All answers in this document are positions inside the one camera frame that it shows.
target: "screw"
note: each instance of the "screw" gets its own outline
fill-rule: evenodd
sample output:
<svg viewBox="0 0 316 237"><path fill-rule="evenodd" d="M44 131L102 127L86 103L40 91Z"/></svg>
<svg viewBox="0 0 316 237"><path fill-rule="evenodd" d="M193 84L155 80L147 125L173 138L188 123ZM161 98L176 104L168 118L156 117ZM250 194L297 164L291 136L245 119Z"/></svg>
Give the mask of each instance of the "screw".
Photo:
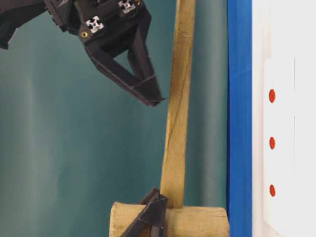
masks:
<svg viewBox="0 0 316 237"><path fill-rule="evenodd" d="M88 32L87 31L82 31L81 32L81 37L82 38L87 38L89 36Z"/></svg>

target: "blue tape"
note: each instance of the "blue tape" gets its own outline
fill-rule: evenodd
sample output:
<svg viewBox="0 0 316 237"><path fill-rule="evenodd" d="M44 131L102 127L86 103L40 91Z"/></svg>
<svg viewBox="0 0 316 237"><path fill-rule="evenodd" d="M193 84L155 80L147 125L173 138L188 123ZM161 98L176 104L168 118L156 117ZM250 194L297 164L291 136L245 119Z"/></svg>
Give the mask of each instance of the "blue tape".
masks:
<svg viewBox="0 0 316 237"><path fill-rule="evenodd" d="M228 214L232 237L252 236L252 0L228 0Z"/></svg>

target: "wooden dowel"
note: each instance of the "wooden dowel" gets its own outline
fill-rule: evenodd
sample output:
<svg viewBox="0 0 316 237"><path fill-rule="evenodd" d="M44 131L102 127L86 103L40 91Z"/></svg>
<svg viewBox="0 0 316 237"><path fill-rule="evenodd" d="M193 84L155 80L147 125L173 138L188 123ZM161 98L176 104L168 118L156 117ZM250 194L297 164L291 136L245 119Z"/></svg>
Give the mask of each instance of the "wooden dowel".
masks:
<svg viewBox="0 0 316 237"><path fill-rule="evenodd" d="M165 151L160 191L182 208L196 0L177 0Z"/></svg>

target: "green wall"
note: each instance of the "green wall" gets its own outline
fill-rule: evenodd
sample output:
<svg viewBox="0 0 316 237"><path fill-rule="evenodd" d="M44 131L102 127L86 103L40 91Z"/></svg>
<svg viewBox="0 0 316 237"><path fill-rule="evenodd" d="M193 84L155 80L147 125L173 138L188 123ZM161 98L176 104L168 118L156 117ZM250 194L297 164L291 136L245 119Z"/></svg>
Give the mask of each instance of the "green wall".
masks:
<svg viewBox="0 0 316 237"><path fill-rule="evenodd" d="M146 3L167 97L175 1ZM0 62L0 236L107 236L114 201L159 187L167 100L143 106L47 13L19 29ZM197 0L186 205L226 206L226 124L226 3Z"/></svg>

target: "wooden log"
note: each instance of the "wooden log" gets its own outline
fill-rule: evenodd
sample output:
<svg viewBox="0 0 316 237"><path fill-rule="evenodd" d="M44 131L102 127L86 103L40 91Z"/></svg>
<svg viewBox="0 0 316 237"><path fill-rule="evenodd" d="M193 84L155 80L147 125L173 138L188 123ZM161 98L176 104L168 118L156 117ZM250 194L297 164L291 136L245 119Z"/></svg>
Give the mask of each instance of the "wooden log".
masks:
<svg viewBox="0 0 316 237"><path fill-rule="evenodd" d="M183 205L195 0L177 0L165 151L160 183L169 208Z"/></svg>
<svg viewBox="0 0 316 237"><path fill-rule="evenodd" d="M114 203L111 210L110 237L119 237L143 210L143 205ZM149 237L150 227L140 237ZM165 237L229 237L226 211L220 207L167 209Z"/></svg>

